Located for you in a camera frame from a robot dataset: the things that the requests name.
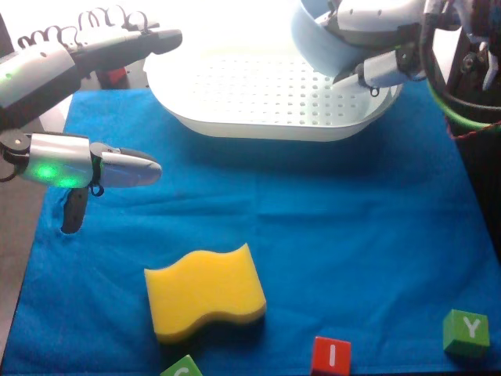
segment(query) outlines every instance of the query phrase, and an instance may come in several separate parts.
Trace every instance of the robotic hand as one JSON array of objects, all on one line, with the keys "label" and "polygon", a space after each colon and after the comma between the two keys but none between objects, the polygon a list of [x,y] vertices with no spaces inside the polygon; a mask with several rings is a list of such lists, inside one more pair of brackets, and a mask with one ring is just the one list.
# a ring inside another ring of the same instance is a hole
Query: robotic hand
[{"label": "robotic hand", "polygon": [[80,88],[94,70],[112,70],[144,59],[151,52],[177,48],[177,30],[145,30],[114,34],[98,42],[80,41],[67,48],[43,42],[0,60],[0,155],[13,173],[52,186],[90,187],[101,195],[105,186],[155,183],[161,166],[134,150],[90,143],[81,136],[54,133],[26,135],[19,128]]},{"label": "robotic hand", "polygon": [[[469,121],[464,117],[499,120],[501,107],[484,104],[499,103],[499,2],[329,0],[329,7],[316,23],[345,44],[367,51],[363,61],[335,77],[333,89],[370,91],[377,96],[381,87],[428,78],[434,98],[447,115],[459,115],[453,118],[464,121]],[[460,34],[450,67],[440,66],[436,59],[437,29]],[[470,83],[467,89],[459,86],[461,80]]]}]

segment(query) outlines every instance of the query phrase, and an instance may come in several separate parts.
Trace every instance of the wavy sponge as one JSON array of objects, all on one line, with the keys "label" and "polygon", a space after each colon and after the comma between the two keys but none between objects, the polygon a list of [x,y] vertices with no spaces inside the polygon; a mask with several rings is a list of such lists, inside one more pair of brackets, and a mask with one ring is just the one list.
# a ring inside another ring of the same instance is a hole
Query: wavy sponge
[{"label": "wavy sponge", "polygon": [[266,299],[251,251],[195,251],[165,269],[145,269],[153,329],[177,342],[211,321],[247,324],[263,316]]}]

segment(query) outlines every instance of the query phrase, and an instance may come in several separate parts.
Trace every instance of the red block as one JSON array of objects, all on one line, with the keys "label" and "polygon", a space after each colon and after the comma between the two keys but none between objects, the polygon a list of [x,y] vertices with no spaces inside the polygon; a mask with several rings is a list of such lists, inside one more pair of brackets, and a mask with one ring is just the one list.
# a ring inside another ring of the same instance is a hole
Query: red block
[{"label": "red block", "polygon": [[315,337],[311,376],[349,375],[350,363],[350,342]]}]

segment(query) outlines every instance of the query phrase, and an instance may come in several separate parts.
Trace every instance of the glowing green led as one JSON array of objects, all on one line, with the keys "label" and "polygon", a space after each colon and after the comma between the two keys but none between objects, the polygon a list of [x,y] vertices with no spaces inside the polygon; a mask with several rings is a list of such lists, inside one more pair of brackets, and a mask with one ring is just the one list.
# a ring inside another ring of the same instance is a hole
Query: glowing green led
[{"label": "glowing green led", "polygon": [[57,175],[57,168],[49,165],[42,165],[36,169],[35,174],[45,180],[55,178]]},{"label": "glowing green led", "polygon": [[80,180],[77,178],[62,178],[57,182],[57,186],[61,188],[76,188],[79,185]]}]

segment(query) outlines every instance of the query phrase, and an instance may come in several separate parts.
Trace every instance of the blue cloth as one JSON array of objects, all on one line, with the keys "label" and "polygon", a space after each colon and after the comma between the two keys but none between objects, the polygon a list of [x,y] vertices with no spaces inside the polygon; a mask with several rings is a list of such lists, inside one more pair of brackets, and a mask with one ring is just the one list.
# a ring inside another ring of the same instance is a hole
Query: blue cloth
[{"label": "blue cloth", "polygon": [[[147,90],[77,94],[67,131],[152,154],[164,175],[90,198],[70,236],[66,193],[48,191],[6,374],[158,375],[189,353],[207,376],[306,375],[316,335],[351,342],[354,374],[501,367],[499,263],[426,85],[335,143],[202,136]],[[143,269],[245,242],[265,320],[158,345]],[[453,308],[489,317],[480,363],[443,352]]]}]

